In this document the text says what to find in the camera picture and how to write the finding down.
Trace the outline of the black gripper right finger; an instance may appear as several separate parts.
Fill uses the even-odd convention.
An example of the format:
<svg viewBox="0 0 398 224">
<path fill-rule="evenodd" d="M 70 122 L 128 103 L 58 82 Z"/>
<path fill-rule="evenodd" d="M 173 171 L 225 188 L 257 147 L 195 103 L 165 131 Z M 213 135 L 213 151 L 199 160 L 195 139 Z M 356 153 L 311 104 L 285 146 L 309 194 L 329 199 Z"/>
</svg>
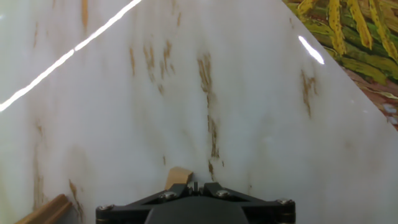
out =
<svg viewBox="0 0 398 224">
<path fill-rule="evenodd" d="M 248 223 L 294 224 L 295 202 L 291 199 L 266 201 L 222 187 L 217 182 L 205 183 L 200 196 L 211 197 L 237 205 Z"/>
</svg>

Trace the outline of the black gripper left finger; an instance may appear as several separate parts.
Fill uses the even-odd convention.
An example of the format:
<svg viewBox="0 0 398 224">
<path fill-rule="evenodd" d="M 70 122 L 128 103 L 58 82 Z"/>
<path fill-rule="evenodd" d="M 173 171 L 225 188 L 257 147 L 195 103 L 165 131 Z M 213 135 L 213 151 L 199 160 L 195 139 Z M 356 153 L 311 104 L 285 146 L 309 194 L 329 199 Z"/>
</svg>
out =
<svg viewBox="0 0 398 224">
<path fill-rule="evenodd" d="M 102 205 L 96 208 L 96 224 L 144 224 L 150 211 L 158 205 L 193 195 L 193 187 L 188 184 L 173 184 L 146 198 L 127 205 Z"/>
</svg>

